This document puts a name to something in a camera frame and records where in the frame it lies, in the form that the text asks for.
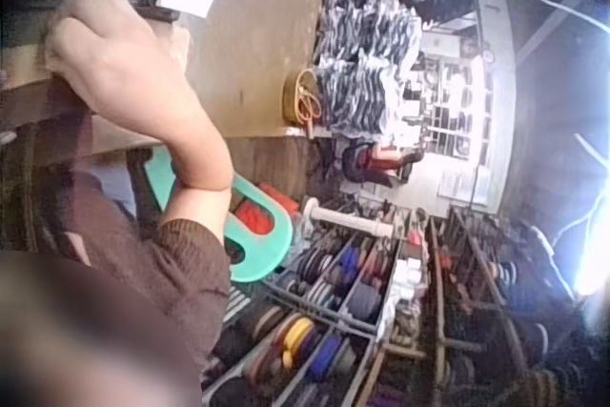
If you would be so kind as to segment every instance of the metal rack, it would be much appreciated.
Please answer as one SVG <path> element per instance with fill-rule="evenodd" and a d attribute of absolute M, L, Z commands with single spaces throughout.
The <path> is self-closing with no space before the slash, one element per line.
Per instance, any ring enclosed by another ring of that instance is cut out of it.
<path fill-rule="evenodd" d="M 335 255 L 335 257 L 333 258 L 333 261 L 320 274 L 318 279 L 315 281 L 315 283 L 313 285 L 313 288 L 315 286 L 317 286 L 319 284 L 319 282 L 324 280 L 326 275 L 339 262 L 339 259 L 341 258 L 341 255 L 345 252 L 345 250 L 347 250 L 351 246 L 351 244 L 352 244 L 352 242 L 354 241 L 355 238 L 356 238 L 356 234 L 353 234 L 352 237 L 350 237 L 350 239 L 345 243 L 343 248 Z M 388 277 L 387 277 L 387 281 L 388 282 L 392 278 L 392 275 L 394 274 L 394 271 L 396 269 L 397 257 L 398 257 L 398 254 L 399 254 L 399 248 L 400 248 L 401 243 L 402 242 L 398 243 L 398 245 L 396 246 L 396 249 L 391 254 L 392 268 L 390 269 L 390 273 L 387 274 L 388 275 Z M 365 263 L 369 262 L 372 248 L 373 247 L 371 247 L 371 249 L 369 250 L 369 253 L 367 253 L 367 257 L 366 257 Z M 291 266 L 294 266 L 298 261 L 300 261 L 300 257 L 294 259 L 293 262 L 291 263 Z M 304 314 L 307 314 L 307 315 L 325 316 L 328 319 L 331 319 L 332 321 L 336 322 L 337 326 L 339 326 L 345 332 L 352 333 L 352 334 L 357 334 L 357 335 L 368 336 L 368 337 L 376 337 L 376 331 L 377 331 L 377 328 L 379 326 L 379 322 L 381 320 L 381 310 L 382 310 L 383 304 L 385 304 L 385 302 L 388 299 L 389 288 L 386 288 L 386 291 L 384 293 L 383 300 L 381 301 L 382 306 L 381 306 L 381 309 L 380 309 L 380 311 L 378 313 L 378 316 L 377 316 L 375 324 L 367 323 L 365 321 L 352 318 L 351 316 L 349 316 L 349 312 L 347 310 L 348 301 L 349 301 L 350 297 L 352 297 L 352 295 L 354 294 L 354 290 L 356 289 L 356 286 L 361 281 L 362 276 L 364 275 L 364 270 L 363 269 L 360 269 L 360 271 L 358 272 L 356 280 L 354 281 L 354 283 L 350 287 L 350 290 L 348 291 L 348 294 L 346 294 L 346 296 L 342 299 L 338 311 L 333 311 L 333 310 L 327 309 L 325 307 L 321 307 L 321 306 L 319 306 L 317 304 L 313 304 L 310 301 L 306 300 L 304 297 L 301 297 L 299 295 L 295 295 L 293 293 L 287 292 L 287 291 L 277 287 L 276 286 L 276 282 L 283 275 L 285 275 L 285 273 L 280 274 L 280 276 L 278 276 L 276 279 L 274 279 L 272 281 L 264 281 L 263 282 L 264 285 L 270 290 L 272 295 L 276 299 L 278 299 L 280 302 L 282 302 L 284 304 L 287 304 L 287 305 L 289 304 L 289 305 L 295 307 L 300 312 L 302 312 Z M 406 356 L 411 355 L 411 357 L 425 357 L 425 355 L 422 352 L 409 351 L 409 349 L 402 349 L 402 348 L 398 348 L 397 349 L 397 348 L 395 348 L 395 347 L 397 347 L 396 345 L 391 345 L 391 347 L 395 351 L 401 351 L 402 350 L 403 353 L 406 353 Z"/>
<path fill-rule="evenodd" d="M 506 341 L 513 373 L 511 379 L 525 380 L 528 373 L 527 359 L 523 351 L 519 335 L 515 327 L 510 311 L 506 307 L 506 300 L 498 290 L 496 282 L 492 278 L 487 267 L 484 253 L 479 247 L 478 240 L 471 234 L 461 210 L 451 207 L 444 231 L 444 241 L 452 255 L 454 262 L 452 275 L 457 281 L 466 287 L 470 299 L 450 297 L 450 292 L 443 284 L 443 275 L 440 266 L 439 250 L 437 245 L 437 231 L 434 222 L 430 222 L 427 228 L 432 260 L 434 262 L 434 294 L 436 295 L 437 307 L 437 353 L 435 361 L 435 385 L 433 388 L 432 405 L 439 406 L 443 403 L 443 396 L 451 395 L 451 391 L 489 391 L 491 386 L 465 385 L 457 386 L 447 390 L 443 386 L 445 371 L 445 360 L 447 349 L 458 350 L 466 353 L 486 354 L 490 349 L 488 343 L 497 336 L 496 329 L 501 329 Z M 447 308 L 445 300 L 450 297 L 460 305 L 471 308 L 479 313 L 490 314 L 493 324 L 486 330 L 483 342 L 469 342 L 457 338 L 450 338 L 445 334 Z"/>
<path fill-rule="evenodd" d="M 321 323 L 322 325 L 327 325 L 326 331 L 323 333 L 323 337 L 320 339 L 319 343 L 316 345 L 312 353 L 305 360 L 303 365 L 296 371 L 294 376 L 291 378 L 290 382 L 282 389 L 282 391 L 275 397 L 272 402 L 272 406 L 281 406 L 285 405 L 285 403 L 289 400 L 290 396 L 295 393 L 295 390 L 300 386 L 300 384 L 305 379 L 307 375 L 307 371 L 314 362 L 316 356 L 319 354 L 322 342 L 324 338 L 329 336 L 330 334 L 343 334 L 342 330 L 339 327 L 335 326 L 335 324 L 328 322 L 327 320 L 321 320 L 319 318 L 312 318 L 318 325 Z M 224 375 L 219 377 L 214 383 L 212 383 L 204 392 L 202 397 L 202 405 L 207 406 L 210 405 L 210 401 L 214 392 L 223 385 L 226 381 L 236 376 L 240 376 L 244 369 L 248 367 L 250 363 L 254 361 L 254 359 L 264 351 L 271 343 L 275 337 L 275 333 L 277 329 L 281 326 L 281 323 L 278 324 L 275 328 L 273 328 L 258 344 L 256 344 L 248 354 L 241 358 L 239 362 L 237 362 L 231 369 L 229 369 Z M 366 368 L 369 359 L 371 358 L 371 354 L 373 352 L 375 342 L 367 336 L 358 336 L 357 338 L 365 338 L 366 345 L 364 349 L 363 355 L 359 358 L 359 363 L 356 366 L 354 376 L 352 377 L 352 381 L 347 388 L 345 395 L 343 397 L 343 401 L 341 402 L 341 407 L 348 407 L 353 405 L 354 399 L 360 387 L 360 384 L 364 377 L 366 376 Z"/>
<path fill-rule="evenodd" d="M 409 217 L 405 222 L 405 227 L 409 228 Z M 284 275 L 287 275 L 290 271 L 295 271 L 295 267 L 301 262 L 301 260 L 307 256 L 315 255 L 319 250 L 323 249 L 323 245 L 328 241 L 328 237 L 331 236 L 333 231 L 329 231 L 325 235 L 323 235 L 310 249 L 304 251 L 303 253 L 295 256 L 284 266 L 284 270 L 279 274 L 272 275 L 267 280 L 261 282 L 258 292 L 264 293 L 272 302 L 276 304 L 282 305 L 286 307 L 286 309 L 290 309 L 291 312 L 298 312 L 306 315 L 311 320 L 317 323 L 320 326 L 320 332 L 324 336 L 328 336 L 330 333 L 339 333 L 345 336 L 349 336 L 353 341 L 357 341 L 359 351 L 358 360 L 356 365 L 354 366 L 353 373 L 348 379 L 345 379 L 345 383 L 349 383 L 349 386 L 342 385 L 343 388 L 346 389 L 345 393 L 341 393 L 343 397 L 340 401 L 340 405 L 342 407 L 353 406 L 356 403 L 356 397 L 359 396 L 361 385 L 366 379 L 367 382 L 375 384 L 375 381 L 370 377 L 370 366 L 372 362 L 372 358 L 379 353 L 383 355 L 398 355 L 401 357 L 413 359 L 413 360 L 422 360 L 426 357 L 426 354 L 421 351 L 416 345 L 413 347 L 403 347 L 400 345 L 391 344 L 388 341 L 387 336 L 381 339 L 379 343 L 377 339 L 377 330 L 381 323 L 382 319 L 382 310 L 383 305 L 389 299 L 390 293 L 390 281 L 395 274 L 397 269 L 397 261 L 400 258 L 401 248 L 403 244 L 406 243 L 404 240 L 395 241 L 392 244 L 392 248 L 386 255 L 389 256 L 391 261 L 390 267 L 385 271 L 384 283 L 386 284 L 384 294 L 381 300 L 381 307 L 375 317 L 374 321 L 365 322 L 356 318 L 353 318 L 349 314 L 349 310 L 347 304 L 350 298 L 354 295 L 356 286 L 361 282 L 365 269 L 360 268 L 356 279 L 353 284 L 350 286 L 347 294 L 342 297 L 339 304 L 337 304 L 336 310 L 331 310 L 329 308 L 320 306 L 318 304 L 312 303 L 306 296 L 300 296 L 288 291 L 283 290 L 278 287 L 278 282 L 283 278 Z M 326 268 L 320 273 L 310 288 L 314 288 L 320 284 L 320 282 L 324 281 L 327 277 L 328 273 L 336 266 L 341 256 L 345 253 L 345 251 L 353 246 L 356 238 L 359 233 L 354 232 L 349 236 L 349 238 L 342 244 L 341 248 L 333 254 L 333 259 L 326 266 Z M 373 250 L 375 247 L 375 243 L 371 244 L 368 249 L 368 253 L 366 254 L 364 263 L 362 267 L 366 266 L 367 263 L 372 262 L 374 259 Z M 255 358 L 260 355 L 261 352 L 265 351 L 266 348 L 271 344 L 275 332 L 277 330 L 271 330 L 270 333 L 265 336 L 260 342 L 258 342 L 244 357 L 241 358 L 233 367 L 231 367 L 226 373 L 220 376 L 216 381 L 210 384 L 210 386 L 206 389 L 204 396 L 202 398 L 203 405 L 209 405 L 210 399 L 214 394 L 215 390 L 218 389 L 222 384 L 224 384 L 227 380 L 241 376 L 244 369 L 251 364 Z M 308 368 L 311 366 L 312 362 L 315 360 L 316 355 L 318 355 L 320 351 L 320 343 L 314 348 L 313 352 L 309 355 L 307 360 L 303 363 L 301 367 L 299 367 L 294 374 L 290 374 L 290 381 L 283 387 L 280 393 L 278 393 L 271 405 L 280 406 L 286 405 L 287 403 L 291 403 L 295 400 L 295 396 L 298 396 L 299 390 L 302 389 L 303 384 L 305 383 L 306 375 Z"/>

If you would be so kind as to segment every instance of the teal plastic handle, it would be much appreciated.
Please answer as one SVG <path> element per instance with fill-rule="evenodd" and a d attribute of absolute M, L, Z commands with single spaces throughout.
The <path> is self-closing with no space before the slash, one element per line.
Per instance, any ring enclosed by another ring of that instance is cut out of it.
<path fill-rule="evenodd" d="M 165 147 L 152 150 L 152 159 L 145 165 L 152 192 L 162 209 L 168 204 L 175 175 L 172 158 Z M 225 222 L 224 235 L 244 251 L 244 259 L 231 266 L 231 280 L 257 281 L 270 274 L 282 261 L 293 239 L 293 223 L 288 212 L 241 175 L 235 174 L 233 189 L 264 208 L 274 219 L 274 228 L 268 234 L 254 234 L 233 214 Z"/>

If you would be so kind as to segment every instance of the black object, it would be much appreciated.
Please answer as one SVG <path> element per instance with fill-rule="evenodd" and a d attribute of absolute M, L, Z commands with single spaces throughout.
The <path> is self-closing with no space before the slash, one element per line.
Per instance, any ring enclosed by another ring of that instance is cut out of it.
<path fill-rule="evenodd" d="M 137 14 L 144 19 L 173 23 L 180 17 L 180 11 L 166 9 L 164 7 L 135 7 Z"/>

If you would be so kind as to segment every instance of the tape roll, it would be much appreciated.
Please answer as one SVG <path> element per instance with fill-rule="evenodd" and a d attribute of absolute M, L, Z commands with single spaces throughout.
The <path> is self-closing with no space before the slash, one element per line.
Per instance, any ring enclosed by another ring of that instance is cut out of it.
<path fill-rule="evenodd" d="M 333 262 L 333 257 L 327 254 L 324 256 L 324 260 L 322 261 L 322 266 L 320 267 L 320 274 L 322 274 L 328 266 Z"/>
<path fill-rule="evenodd" d="M 306 281 L 301 281 L 296 285 L 296 293 L 298 295 L 305 295 L 307 293 L 307 289 L 309 288 L 309 283 Z"/>
<path fill-rule="evenodd" d="M 368 254 L 368 250 L 360 247 L 360 253 L 358 255 L 358 270 L 361 270 L 364 267 L 364 262 L 366 261 L 366 256 Z"/>
<path fill-rule="evenodd" d="M 282 347 L 281 345 L 271 345 L 254 359 L 244 372 L 246 379 L 253 385 L 269 383 L 281 373 Z"/>
<path fill-rule="evenodd" d="M 254 326 L 252 331 L 253 342 L 258 342 L 266 336 L 285 315 L 284 310 L 278 305 L 271 307 Z"/>
<path fill-rule="evenodd" d="M 342 338 L 331 334 L 320 344 L 320 349 L 307 369 L 307 375 L 316 382 L 321 382 L 326 377 L 329 367 L 333 362 L 336 352 L 341 345 Z"/>
<path fill-rule="evenodd" d="M 284 321 L 282 321 L 275 332 L 274 343 L 283 343 L 286 334 L 288 334 L 293 325 L 302 317 L 302 314 L 291 314 L 284 318 Z"/>
<path fill-rule="evenodd" d="M 372 286 L 358 283 L 347 304 L 352 316 L 361 321 L 367 321 L 381 303 L 379 292 Z"/>
<path fill-rule="evenodd" d="M 314 327 L 308 317 L 299 318 L 284 337 L 283 362 L 286 369 L 292 369 L 295 362 L 296 351 L 307 333 Z"/>
<path fill-rule="evenodd" d="M 237 327 L 248 336 L 250 339 L 253 338 L 254 329 L 260 321 L 260 318 L 269 312 L 274 307 L 274 304 L 266 300 L 256 301 L 251 303 L 244 314 L 237 320 Z"/>
<path fill-rule="evenodd" d="M 321 338 L 320 332 L 315 327 L 307 333 L 296 350 L 296 364 L 301 365 L 305 362 Z"/>
<path fill-rule="evenodd" d="M 343 277 L 343 269 L 341 266 L 336 264 L 333 269 L 328 273 L 328 282 L 332 285 L 340 285 Z"/>
<path fill-rule="evenodd" d="M 289 285 L 299 280 L 299 274 L 294 271 L 288 271 L 277 281 L 277 286 L 282 290 L 289 291 Z"/>
<path fill-rule="evenodd" d="M 375 261 L 375 275 L 381 276 L 383 274 L 383 260 L 385 259 L 385 255 L 382 253 L 378 253 Z"/>

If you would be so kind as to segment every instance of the wall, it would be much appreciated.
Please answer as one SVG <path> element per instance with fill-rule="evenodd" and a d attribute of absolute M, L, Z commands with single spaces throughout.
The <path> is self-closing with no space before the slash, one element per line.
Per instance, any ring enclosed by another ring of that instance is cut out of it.
<path fill-rule="evenodd" d="M 478 0 L 480 6 L 479 21 L 482 37 L 489 44 L 496 60 L 492 66 L 494 79 L 494 101 L 492 112 L 492 132 L 489 147 L 489 168 L 491 169 L 491 186 L 488 193 L 487 206 L 475 206 L 479 210 L 489 213 L 498 211 L 506 175 L 508 172 L 511 149 L 513 143 L 513 125 L 515 119 L 515 53 L 513 50 L 513 36 L 506 0 Z M 444 52 L 453 55 L 455 43 L 440 41 L 438 34 L 424 33 L 425 46 L 432 46 L 434 54 Z M 451 199 L 437 195 L 438 185 L 444 171 L 468 171 L 465 161 L 438 154 L 427 153 L 424 159 L 413 167 L 409 183 L 395 189 L 386 189 L 380 186 L 367 184 L 364 189 L 378 197 L 387 198 L 399 206 L 415 208 L 421 207 L 428 213 L 445 216 L 449 205 L 456 203 L 466 205 L 465 202 L 452 202 Z M 359 190 L 360 185 L 344 183 L 342 190 L 353 193 Z"/>

